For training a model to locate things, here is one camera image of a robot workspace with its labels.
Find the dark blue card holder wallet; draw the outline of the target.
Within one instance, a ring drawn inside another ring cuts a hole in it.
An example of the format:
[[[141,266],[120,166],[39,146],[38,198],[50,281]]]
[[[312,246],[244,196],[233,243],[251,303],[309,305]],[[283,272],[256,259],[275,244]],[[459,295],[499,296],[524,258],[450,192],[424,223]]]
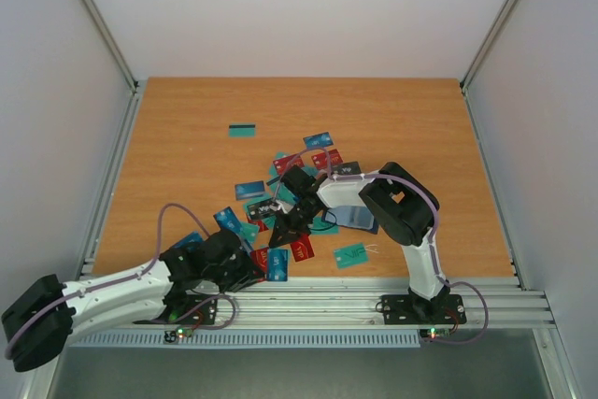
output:
[[[378,231],[378,224],[367,207],[343,206],[326,210],[322,214],[322,220],[340,227],[365,231],[375,235]]]

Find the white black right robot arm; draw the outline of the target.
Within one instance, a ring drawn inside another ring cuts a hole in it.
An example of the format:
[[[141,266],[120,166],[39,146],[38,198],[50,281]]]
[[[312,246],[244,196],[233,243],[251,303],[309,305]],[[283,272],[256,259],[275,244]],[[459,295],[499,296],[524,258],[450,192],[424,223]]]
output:
[[[276,210],[270,247],[307,235],[314,218],[326,209],[365,207],[403,251],[409,274],[406,315],[417,323],[431,323],[444,312],[450,286],[435,247],[439,204],[402,166],[389,162],[370,173],[314,178],[293,165],[282,175],[281,184],[297,202],[289,210]]]

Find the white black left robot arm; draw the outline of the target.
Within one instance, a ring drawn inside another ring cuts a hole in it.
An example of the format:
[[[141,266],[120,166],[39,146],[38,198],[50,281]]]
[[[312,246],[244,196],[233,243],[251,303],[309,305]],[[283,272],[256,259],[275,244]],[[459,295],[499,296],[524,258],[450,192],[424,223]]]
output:
[[[264,277],[249,245],[223,229],[183,237],[157,259],[113,275],[61,282],[35,281],[1,317],[6,357],[16,372],[34,370],[84,336],[137,321],[177,322],[188,311],[187,292],[203,282],[220,295]]]

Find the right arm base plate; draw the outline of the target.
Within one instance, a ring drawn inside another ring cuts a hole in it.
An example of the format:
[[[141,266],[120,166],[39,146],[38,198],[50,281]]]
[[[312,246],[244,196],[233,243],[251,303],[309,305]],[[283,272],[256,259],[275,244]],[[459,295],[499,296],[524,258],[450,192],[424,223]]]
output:
[[[467,318],[460,295],[449,294],[433,301],[416,299],[409,294],[382,295],[377,312],[386,325],[449,325],[466,324]]]

